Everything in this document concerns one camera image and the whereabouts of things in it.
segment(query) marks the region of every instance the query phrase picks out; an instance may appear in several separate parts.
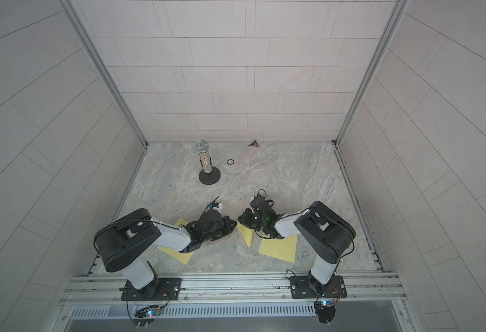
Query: white tiled wall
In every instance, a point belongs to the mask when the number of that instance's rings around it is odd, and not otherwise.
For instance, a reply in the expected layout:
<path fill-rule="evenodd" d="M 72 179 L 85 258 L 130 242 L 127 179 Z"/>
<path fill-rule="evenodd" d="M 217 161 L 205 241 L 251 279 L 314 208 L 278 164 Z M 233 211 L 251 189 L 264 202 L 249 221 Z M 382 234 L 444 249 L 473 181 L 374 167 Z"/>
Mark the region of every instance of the white tiled wall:
<path fill-rule="evenodd" d="M 394 2 L 73 4 L 148 140 L 330 141 Z"/>
<path fill-rule="evenodd" d="M 486 330 L 486 0 L 411 0 L 341 150 L 420 324 Z"/>
<path fill-rule="evenodd" d="M 1 1 L 0 331 L 47 324 L 141 150 L 58 5 Z"/>

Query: yellow sticky note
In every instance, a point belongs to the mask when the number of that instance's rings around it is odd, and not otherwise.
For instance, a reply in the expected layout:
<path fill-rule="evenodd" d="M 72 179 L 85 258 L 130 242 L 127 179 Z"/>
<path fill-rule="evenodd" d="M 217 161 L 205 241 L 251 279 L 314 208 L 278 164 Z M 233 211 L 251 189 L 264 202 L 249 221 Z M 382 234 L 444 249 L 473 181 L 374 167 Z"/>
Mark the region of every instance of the yellow sticky note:
<path fill-rule="evenodd" d="M 239 222 L 238 222 L 238 225 L 236 227 L 241 232 L 241 235 L 243 236 L 243 240 L 245 240 L 247 247 L 250 248 L 250 245 L 252 244 L 252 235 L 254 234 L 254 231 L 252 229 L 246 228 L 245 226 L 243 226 Z"/>
<path fill-rule="evenodd" d="M 188 222 L 181 218 L 177 221 L 175 226 L 185 226 L 187 224 L 188 224 Z M 187 264 L 189 262 L 189 259 L 193 255 L 193 252 L 182 253 L 182 252 L 178 252 L 175 249 L 171 249 L 171 248 L 158 247 L 158 249 L 162 250 L 163 252 L 165 252 L 166 254 L 168 254 L 169 256 L 173 257 L 174 259 L 176 259 L 177 261 L 179 261 L 183 264 Z"/>
<path fill-rule="evenodd" d="M 297 236 L 292 235 L 281 240 L 272 238 L 262 239 L 260 254 L 278 258 L 287 262 L 294 263 L 294 254 L 297 252 Z"/>

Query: round black base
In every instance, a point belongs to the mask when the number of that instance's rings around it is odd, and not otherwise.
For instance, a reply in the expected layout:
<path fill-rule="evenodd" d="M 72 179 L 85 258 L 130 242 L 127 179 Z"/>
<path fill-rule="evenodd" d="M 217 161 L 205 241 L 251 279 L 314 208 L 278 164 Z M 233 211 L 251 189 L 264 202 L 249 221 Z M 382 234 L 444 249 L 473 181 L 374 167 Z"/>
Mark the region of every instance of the round black base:
<path fill-rule="evenodd" d="M 204 184 L 214 184 L 221 178 L 221 171 L 217 167 L 212 167 L 212 171 L 205 173 L 202 169 L 199 173 L 199 180 Z"/>

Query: gray marble surface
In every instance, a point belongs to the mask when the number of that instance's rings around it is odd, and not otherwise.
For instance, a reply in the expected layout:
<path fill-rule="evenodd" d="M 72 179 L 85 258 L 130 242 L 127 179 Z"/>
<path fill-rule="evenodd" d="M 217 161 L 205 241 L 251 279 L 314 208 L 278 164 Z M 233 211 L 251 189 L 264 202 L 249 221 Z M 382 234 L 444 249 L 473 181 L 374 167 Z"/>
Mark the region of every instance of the gray marble surface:
<path fill-rule="evenodd" d="M 201 170 L 193 143 L 155 143 L 147 154 L 120 212 L 120 217 L 146 208 L 160 221 L 174 224 L 179 218 L 198 220 L 205 206 L 219 197 L 223 216 L 234 221 L 250 206 L 253 195 L 265 189 L 267 199 L 274 200 L 278 214 L 290 214 L 307 208 L 315 200 L 326 204 L 356 230 L 355 250 L 346 256 L 339 270 L 374 270 L 352 200 L 330 143 L 211 143 L 213 166 L 221 179 L 213 185 L 199 182 Z M 226 161 L 234 159 L 234 165 Z M 248 248 L 241 233 L 203 243 L 188 264 L 173 259 L 156 247 L 142 257 L 159 273 L 176 272 L 258 272 L 309 270 L 315 252 L 299 235 L 295 263 L 260 255 L 260 242 L 253 236 Z"/>

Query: black cable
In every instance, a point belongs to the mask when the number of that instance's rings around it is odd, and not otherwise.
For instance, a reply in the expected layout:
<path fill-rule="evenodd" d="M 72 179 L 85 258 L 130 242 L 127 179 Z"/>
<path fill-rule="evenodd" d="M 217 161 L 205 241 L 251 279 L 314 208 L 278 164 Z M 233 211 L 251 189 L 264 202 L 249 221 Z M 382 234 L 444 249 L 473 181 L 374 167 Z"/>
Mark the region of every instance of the black cable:
<path fill-rule="evenodd" d="M 296 274 L 294 274 L 294 272 L 293 272 L 293 271 L 291 271 L 291 270 L 286 270 L 286 279 L 289 279 L 289 278 L 287 277 L 287 271 L 289 271 L 289 272 L 293 273 L 293 275 L 294 275 L 295 277 L 297 276 Z"/>
<path fill-rule="evenodd" d="M 254 229 L 254 233 L 256 233 L 256 235 L 257 235 L 258 237 L 260 237 L 260 238 L 264 238 L 264 239 L 266 239 L 266 240 L 269 240 L 269 239 L 271 239 L 271 238 L 272 238 L 272 237 L 263 237 L 263 236 L 260 236 L 260 235 L 258 234 L 258 232 L 257 232 L 255 229 Z"/>

